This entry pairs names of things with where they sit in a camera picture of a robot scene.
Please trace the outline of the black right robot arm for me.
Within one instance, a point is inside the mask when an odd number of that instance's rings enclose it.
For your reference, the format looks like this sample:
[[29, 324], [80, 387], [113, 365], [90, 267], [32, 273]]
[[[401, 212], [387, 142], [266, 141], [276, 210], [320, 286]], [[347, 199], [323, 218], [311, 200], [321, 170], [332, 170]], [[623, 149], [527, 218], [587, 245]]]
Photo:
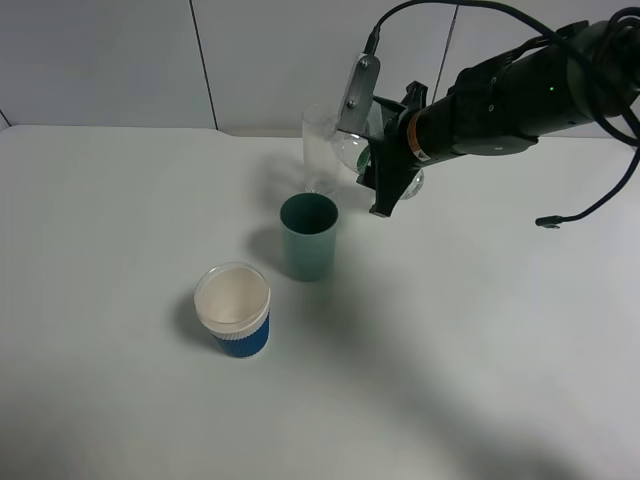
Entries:
[[535, 31], [522, 45], [463, 70], [447, 94], [430, 102], [425, 85], [400, 101], [379, 97], [373, 29], [356, 60], [339, 109], [340, 131], [366, 139], [358, 181], [371, 189], [371, 211], [389, 216], [419, 171], [464, 155], [526, 151], [543, 135], [596, 123], [637, 147], [639, 11], [627, 7], [598, 23], [551, 30], [523, 12], [489, 2]]

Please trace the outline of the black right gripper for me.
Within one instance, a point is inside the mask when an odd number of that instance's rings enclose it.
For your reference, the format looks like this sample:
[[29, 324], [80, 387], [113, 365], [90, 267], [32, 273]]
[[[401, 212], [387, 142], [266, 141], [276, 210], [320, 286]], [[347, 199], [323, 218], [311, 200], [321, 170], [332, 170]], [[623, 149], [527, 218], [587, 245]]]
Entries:
[[415, 165], [435, 163], [435, 123], [427, 106], [428, 87], [412, 81], [401, 103], [375, 97], [381, 140], [368, 144], [369, 162], [357, 182], [375, 192], [369, 212], [389, 218], [415, 177]]

